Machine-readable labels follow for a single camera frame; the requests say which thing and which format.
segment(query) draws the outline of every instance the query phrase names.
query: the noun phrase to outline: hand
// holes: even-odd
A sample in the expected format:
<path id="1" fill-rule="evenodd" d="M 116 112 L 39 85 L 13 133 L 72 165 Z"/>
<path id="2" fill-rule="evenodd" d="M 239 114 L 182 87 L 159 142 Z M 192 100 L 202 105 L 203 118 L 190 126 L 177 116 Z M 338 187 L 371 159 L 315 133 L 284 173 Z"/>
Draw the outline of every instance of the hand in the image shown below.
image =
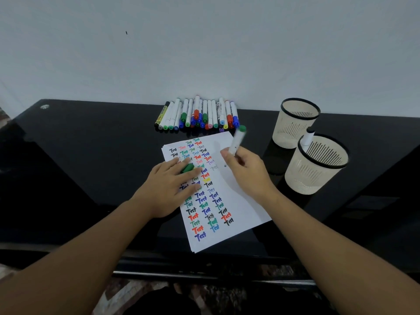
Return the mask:
<path id="1" fill-rule="evenodd" d="M 179 174 L 190 159 L 178 162 L 178 157 L 153 167 L 147 180 L 134 193 L 130 201 L 138 201 L 139 205 L 150 210 L 150 218 L 165 217 L 179 207 L 186 198 L 200 189 L 199 184 L 192 184 L 179 191 L 179 186 L 201 173 L 201 168 Z"/>
<path id="2" fill-rule="evenodd" d="M 260 205 L 270 193 L 278 192 L 270 180 L 264 162 L 257 154 L 244 147 L 239 147 L 235 156 L 228 152 L 228 148 L 220 153 L 242 190 Z"/>

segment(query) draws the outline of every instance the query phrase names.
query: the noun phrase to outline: pencil holder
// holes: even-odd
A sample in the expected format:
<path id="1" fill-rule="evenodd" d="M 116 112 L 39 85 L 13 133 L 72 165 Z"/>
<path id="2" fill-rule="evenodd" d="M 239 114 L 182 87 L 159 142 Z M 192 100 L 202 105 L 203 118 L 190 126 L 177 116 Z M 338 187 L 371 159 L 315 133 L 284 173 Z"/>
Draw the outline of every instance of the pencil holder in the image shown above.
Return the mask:
<path id="1" fill-rule="evenodd" d="M 296 148 L 297 140 L 318 118 L 321 110 L 309 100 L 288 98 L 281 103 L 273 141 L 282 148 Z"/>
<path id="2" fill-rule="evenodd" d="M 305 152 L 300 144 L 301 139 L 284 178 L 296 192 L 314 194 L 347 166 L 349 151 L 334 138 L 316 133 Z"/>

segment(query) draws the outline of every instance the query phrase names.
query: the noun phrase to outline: left hand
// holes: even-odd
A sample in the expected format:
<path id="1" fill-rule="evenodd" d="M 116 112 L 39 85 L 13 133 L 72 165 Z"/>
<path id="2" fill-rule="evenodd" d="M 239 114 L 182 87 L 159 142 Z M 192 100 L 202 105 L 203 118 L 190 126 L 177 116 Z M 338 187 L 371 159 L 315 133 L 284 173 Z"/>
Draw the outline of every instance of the left hand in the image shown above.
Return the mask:
<path id="1" fill-rule="evenodd" d="M 130 201 L 138 201 L 139 205 L 150 210 L 150 218 L 165 217 L 179 207 L 186 198 L 201 188 L 200 184 L 192 184 L 179 191 L 179 186 L 201 173 L 201 167 L 179 174 L 190 159 L 178 162 L 178 157 L 153 167 L 147 180 L 134 193 Z"/>

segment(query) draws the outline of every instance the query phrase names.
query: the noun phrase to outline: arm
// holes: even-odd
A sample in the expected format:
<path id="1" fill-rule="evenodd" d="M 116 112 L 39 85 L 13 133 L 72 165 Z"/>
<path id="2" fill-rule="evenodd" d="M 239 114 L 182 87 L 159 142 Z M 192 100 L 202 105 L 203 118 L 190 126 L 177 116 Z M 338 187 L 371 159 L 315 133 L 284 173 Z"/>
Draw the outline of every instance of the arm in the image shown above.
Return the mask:
<path id="1" fill-rule="evenodd" d="M 240 147 L 223 158 L 240 185 L 286 237 L 340 314 L 420 314 L 420 285 L 372 252 L 323 225 L 282 195 L 264 162 Z"/>
<path id="2" fill-rule="evenodd" d="M 90 314 L 124 250 L 153 217 L 174 211 L 199 185 L 178 193 L 200 168 L 189 158 L 156 165 L 134 196 L 103 220 L 0 285 L 0 314 Z"/>

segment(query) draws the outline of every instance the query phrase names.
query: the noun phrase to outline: paper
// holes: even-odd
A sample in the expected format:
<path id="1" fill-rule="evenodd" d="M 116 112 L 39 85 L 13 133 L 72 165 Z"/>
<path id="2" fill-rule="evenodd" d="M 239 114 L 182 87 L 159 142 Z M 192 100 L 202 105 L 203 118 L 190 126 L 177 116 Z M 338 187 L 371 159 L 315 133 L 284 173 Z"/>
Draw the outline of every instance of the paper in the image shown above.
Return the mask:
<path id="1" fill-rule="evenodd" d="M 233 137 L 226 131 L 163 146 L 165 161 L 191 158 L 201 166 L 197 178 L 187 181 L 202 187 L 180 206 L 192 252 L 199 252 L 236 234 L 270 221 L 267 212 L 246 195 L 236 182 L 220 151 Z"/>

